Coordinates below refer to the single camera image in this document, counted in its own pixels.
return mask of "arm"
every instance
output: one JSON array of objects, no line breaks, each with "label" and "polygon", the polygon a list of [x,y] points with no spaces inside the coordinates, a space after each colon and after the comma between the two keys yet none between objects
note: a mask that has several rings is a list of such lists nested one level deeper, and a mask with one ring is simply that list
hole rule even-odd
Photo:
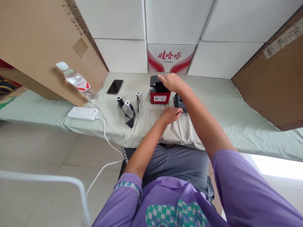
[{"label": "arm", "polygon": [[235,152],[223,129],[190,87],[174,73],[158,77],[186,105],[211,159],[227,222],[231,226],[303,226],[303,216]]},{"label": "arm", "polygon": [[166,126],[178,120],[181,108],[166,108],[129,159],[124,173],[116,184],[92,227],[132,225],[138,202],[142,198],[142,178]]},{"label": "arm", "polygon": [[208,112],[192,89],[176,74],[166,76],[159,75],[159,79],[170,91],[174,91],[182,98],[195,131],[203,143],[205,150],[211,159],[213,154],[222,149],[236,151],[229,138]]},{"label": "arm", "polygon": [[149,164],[155,148],[166,126],[178,120],[183,110],[181,108],[166,108],[154,126],[144,137],[139,147],[128,161],[124,173],[134,173],[141,179]]}]

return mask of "plastic water bottle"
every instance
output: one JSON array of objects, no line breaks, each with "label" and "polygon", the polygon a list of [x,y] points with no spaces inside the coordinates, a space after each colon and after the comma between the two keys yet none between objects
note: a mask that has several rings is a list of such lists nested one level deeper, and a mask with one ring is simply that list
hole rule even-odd
[{"label": "plastic water bottle", "polygon": [[89,101],[97,103],[101,99],[98,93],[90,86],[80,73],[70,69],[63,61],[58,62],[56,66],[63,71],[65,79],[77,88],[78,91],[80,91]]}]

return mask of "hand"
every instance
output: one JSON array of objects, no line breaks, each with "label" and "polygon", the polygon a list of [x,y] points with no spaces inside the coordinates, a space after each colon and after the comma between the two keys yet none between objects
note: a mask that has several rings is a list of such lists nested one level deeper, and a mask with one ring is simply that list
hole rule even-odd
[{"label": "hand", "polygon": [[176,74],[171,73],[165,76],[158,75],[158,79],[162,81],[163,85],[170,91],[179,93],[187,84]]},{"label": "hand", "polygon": [[165,108],[158,121],[160,121],[165,126],[167,126],[178,120],[181,116],[181,113],[183,113],[182,108],[175,108],[175,107]]}]

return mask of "bottle cap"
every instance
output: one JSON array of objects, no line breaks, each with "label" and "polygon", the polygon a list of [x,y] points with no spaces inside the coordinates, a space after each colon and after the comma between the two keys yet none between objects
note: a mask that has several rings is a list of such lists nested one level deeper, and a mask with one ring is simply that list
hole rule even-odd
[{"label": "bottle cap", "polygon": [[61,69],[61,70],[66,70],[68,69],[68,65],[64,62],[64,61],[61,61],[61,62],[58,62],[56,64],[56,66]]}]

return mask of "gray shorts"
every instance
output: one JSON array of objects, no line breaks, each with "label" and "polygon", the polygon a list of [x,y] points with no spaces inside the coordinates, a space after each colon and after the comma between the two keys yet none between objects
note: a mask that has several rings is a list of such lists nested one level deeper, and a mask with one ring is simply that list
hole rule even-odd
[{"label": "gray shorts", "polygon": [[[135,152],[135,148],[124,148],[124,166]],[[214,198],[214,192],[207,177],[209,158],[206,151],[173,145],[165,148],[158,144],[149,162],[142,181],[142,187],[161,176],[172,176],[190,182],[196,190],[203,192],[208,200]]]}]

